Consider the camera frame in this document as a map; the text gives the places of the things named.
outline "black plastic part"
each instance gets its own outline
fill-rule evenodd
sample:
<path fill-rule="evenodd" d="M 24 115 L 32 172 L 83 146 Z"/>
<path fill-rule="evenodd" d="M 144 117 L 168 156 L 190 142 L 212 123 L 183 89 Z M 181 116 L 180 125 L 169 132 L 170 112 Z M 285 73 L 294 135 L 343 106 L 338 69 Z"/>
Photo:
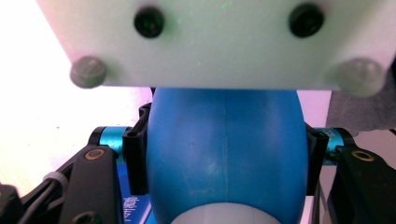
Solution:
<path fill-rule="evenodd" d="M 17 189 L 0 185 L 0 223 L 17 223 L 24 210 Z"/>
<path fill-rule="evenodd" d="M 396 223 L 396 171 L 373 152 L 342 151 L 328 200 L 332 223 Z"/>
<path fill-rule="evenodd" d="M 103 150 L 102 156 L 89 157 L 96 149 Z M 122 223 L 116 157 L 110 147 L 103 146 L 86 146 L 77 154 L 59 223 L 83 223 L 78 217 L 87 212 L 101 220 L 92 223 Z"/>
<path fill-rule="evenodd" d="M 105 127 L 98 127 L 96 128 L 92 133 L 91 136 L 88 140 L 88 146 L 98 146 L 100 143 L 100 138 L 102 135 L 103 130 Z M 70 178 L 70 175 L 73 170 L 73 164 L 74 161 L 76 160 L 76 156 L 73 156 L 70 158 L 67 162 L 65 162 L 59 169 L 57 169 L 57 172 L 62 173 L 64 176 L 66 176 L 67 179 Z M 40 185 L 38 185 L 35 189 L 30 191 L 27 195 L 21 198 L 22 204 L 24 208 L 29 207 L 32 202 L 34 202 L 39 195 L 41 195 L 44 190 L 49 186 L 50 182 L 48 180 L 43 181 Z"/>
<path fill-rule="evenodd" d="M 326 155 L 329 136 L 324 133 L 317 132 L 315 129 L 305 124 L 307 140 L 308 140 L 308 185 L 306 195 L 313 196 L 317 191 L 317 185 L 321 167 Z"/>
<path fill-rule="evenodd" d="M 149 193 L 146 151 L 147 151 L 147 128 L 151 104 L 139 108 L 140 119 L 132 129 L 128 129 L 122 135 L 122 154 L 128 172 L 129 187 L 133 195 L 145 195 Z"/>

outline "blue egg-shaped object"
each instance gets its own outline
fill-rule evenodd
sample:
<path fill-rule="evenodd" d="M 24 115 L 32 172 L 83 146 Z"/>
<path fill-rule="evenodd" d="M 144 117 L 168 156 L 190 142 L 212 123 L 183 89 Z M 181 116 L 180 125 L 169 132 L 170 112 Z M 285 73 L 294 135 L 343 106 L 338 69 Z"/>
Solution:
<path fill-rule="evenodd" d="M 297 223 L 307 164 L 295 91 L 155 92 L 147 167 L 160 224 L 208 203 L 242 203 L 281 223 Z"/>

